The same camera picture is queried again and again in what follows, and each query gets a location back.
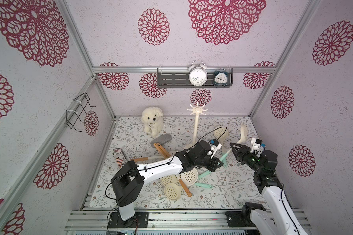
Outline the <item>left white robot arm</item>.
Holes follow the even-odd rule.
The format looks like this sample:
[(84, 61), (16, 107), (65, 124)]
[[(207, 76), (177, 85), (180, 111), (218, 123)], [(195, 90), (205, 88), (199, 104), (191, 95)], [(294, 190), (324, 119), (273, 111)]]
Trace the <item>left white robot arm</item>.
[(211, 172), (220, 168), (223, 163), (214, 155), (221, 147), (216, 139), (209, 142), (199, 141), (191, 148), (162, 161), (137, 164), (131, 160), (125, 163), (111, 179), (122, 221), (134, 217), (134, 202), (144, 185), (168, 175), (191, 171), (195, 167), (203, 167)]

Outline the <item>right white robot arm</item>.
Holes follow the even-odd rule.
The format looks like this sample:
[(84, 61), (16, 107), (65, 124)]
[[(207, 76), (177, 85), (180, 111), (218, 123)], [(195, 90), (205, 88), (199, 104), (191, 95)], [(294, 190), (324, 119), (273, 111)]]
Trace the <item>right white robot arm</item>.
[(273, 215), (271, 218), (263, 205), (247, 202), (242, 208), (242, 221), (254, 224), (261, 235), (306, 235), (275, 174), (278, 155), (263, 150), (258, 156), (257, 150), (249, 146), (236, 143), (230, 146), (236, 160), (254, 171), (254, 184)]

